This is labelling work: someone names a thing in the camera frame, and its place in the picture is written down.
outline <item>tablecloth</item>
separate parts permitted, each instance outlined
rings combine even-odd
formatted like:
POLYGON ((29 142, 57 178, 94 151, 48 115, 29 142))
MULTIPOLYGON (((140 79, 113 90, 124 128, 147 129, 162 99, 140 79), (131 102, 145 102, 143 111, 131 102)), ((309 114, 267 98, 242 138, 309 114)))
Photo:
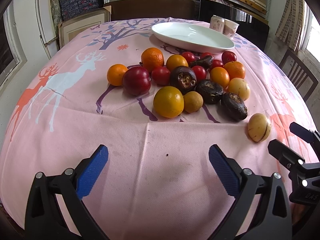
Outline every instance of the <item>tablecloth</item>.
POLYGON ((109 85, 111 65, 137 65, 147 48, 161 49, 165 60, 184 51, 152 35, 152 25, 169 21, 209 26, 173 18, 97 25, 63 47, 25 90, 0 155, 0 197, 21 227, 35 174, 75 168, 100 144, 108 147, 109 161, 83 201, 111 239, 207 239, 234 200, 209 163, 212 144, 255 174, 280 172, 288 193, 288 172, 268 154, 269 141, 278 138, 306 162, 317 161, 311 147, 289 131, 294 121, 316 129, 300 94, 275 63, 238 34, 233 52, 251 88, 242 122, 231 121, 217 105, 165 119, 152 107, 156 84, 141 97, 109 85), (272 121, 271 135, 258 144, 245 133, 255 113, 272 121))

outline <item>patterned curtain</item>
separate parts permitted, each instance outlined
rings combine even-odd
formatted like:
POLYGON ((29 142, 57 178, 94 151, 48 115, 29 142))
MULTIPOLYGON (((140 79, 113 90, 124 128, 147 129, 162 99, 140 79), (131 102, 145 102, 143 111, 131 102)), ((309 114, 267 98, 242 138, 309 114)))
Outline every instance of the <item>patterned curtain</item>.
POLYGON ((276 36, 297 51, 303 26, 304 0, 287 0, 276 36))

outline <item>metal screw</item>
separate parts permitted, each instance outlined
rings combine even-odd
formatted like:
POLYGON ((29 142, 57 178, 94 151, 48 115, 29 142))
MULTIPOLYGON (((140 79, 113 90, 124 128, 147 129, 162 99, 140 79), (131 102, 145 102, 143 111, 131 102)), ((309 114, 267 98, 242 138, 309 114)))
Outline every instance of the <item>metal screw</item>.
POLYGON ((42 172, 38 172, 38 173, 36 174, 36 178, 37 178, 37 179, 40 179, 40 178, 42 178, 42 175, 43 175, 42 172))
POLYGON ((72 168, 68 168, 64 171, 64 174, 66 175, 71 175, 73 173, 73 169, 72 168))
POLYGON ((252 170, 250 170, 250 169, 243 169, 243 173, 244 173, 245 175, 251 175, 251 174, 252 174, 252 170))
POLYGON ((281 175, 280 173, 274 173, 273 176, 276 178, 276 179, 281 179, 281 175))

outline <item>black vegetable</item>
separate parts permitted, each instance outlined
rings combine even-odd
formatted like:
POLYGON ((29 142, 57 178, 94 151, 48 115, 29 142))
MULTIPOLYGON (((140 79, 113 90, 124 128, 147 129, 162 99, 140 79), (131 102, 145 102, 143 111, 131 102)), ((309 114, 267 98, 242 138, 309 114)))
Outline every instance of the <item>black vegetable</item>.
POLYGON ((170 73, 170 86, 180 90, 184 95, 193 91, 197 83, 197 78, 191 68, 180 66, 176 67, 170 73))
POLYGON ((208 69, 208 68, 211 68, 212 62, 213 62, 213 57, 208 55, 208 56, 205 56, 204 58, 200 58, 195 61, 192 61, 189 67, 201 66, 204 69, 208 69))
POLYGON ((225 108, 225 112, 237 122, 248 116, 248 109, 244 102, 234 93, 225 93, 222 96, 221 105, 225 108))
POLYGON ((206 104, 218 103, 223 95, 223 87, 207 79, 198 83, 196 91, 202 96, 206 104))

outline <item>plate rim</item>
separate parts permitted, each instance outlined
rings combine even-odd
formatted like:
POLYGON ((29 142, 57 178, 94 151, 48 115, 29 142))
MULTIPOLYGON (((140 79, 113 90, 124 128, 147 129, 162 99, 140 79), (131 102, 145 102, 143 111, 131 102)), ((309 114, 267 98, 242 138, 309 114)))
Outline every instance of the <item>plate rim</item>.
POLYGON ((174 40, 176 40, 176 41, 187 42, 187 43, 194 44, 194 45, 197 45, 197 46, 210 47, 210 48, 214 48, 214 49, 224 49, 224 50, 234 49, 234 48, 235 48, 235 43, 234 43, 231 39, 229 39, 228 37, 226 37, 226 36, 225 36, 225 35, 223 35, 222 33, 217 32, 216 30, 213 30, 213 29, 210 29, 210 28, 207 28, 207 29, 209 29, 209 30, 211 30, 211 31, 214 31, 214 32, 217 32, 217 33, 219 33, 219 34, 223 35, 226 39, 229 39, 229 40, 233 43, 233 46, 232 46, 232 47, 228 47, 228 48, 226 48, 226 47, 206 46, 206 45, 199 44, 199 43, 195 43, 195 42, 192 42, 192 41, 183 41, 183 40, 180 40, 180 39, 177 39, 177 38, 173 38, 173 37, 170 37, 170 36, 167 36, 167 35, 161 34, 161 33, 159 33, 159 32, 156 32, 156 31, 154 30, 154 26, 156 26, 156 25, 160 25, 160 24, 167 24, 167 23, 173 23, 173 24, 187 24, 187 25, 195 25, 195 26, 197 26, 197 27, 201 27, 201 28, 207 28, 207 27, 204 27, 204 26, 201 26, 201 25, 197 25, 197 24, 192 24, 192 23, 184 23, 184 22, 164 22, 164 23, 157 23, 157 24, 153 25, 153 26, 151 27, 151 31, 152 31, 152 33, 153 33, 154 35, 160 35, 160 36, 163 36, 163 37, 167 37, 167 38, 170 38, 170 39, 174 39, 174 40))

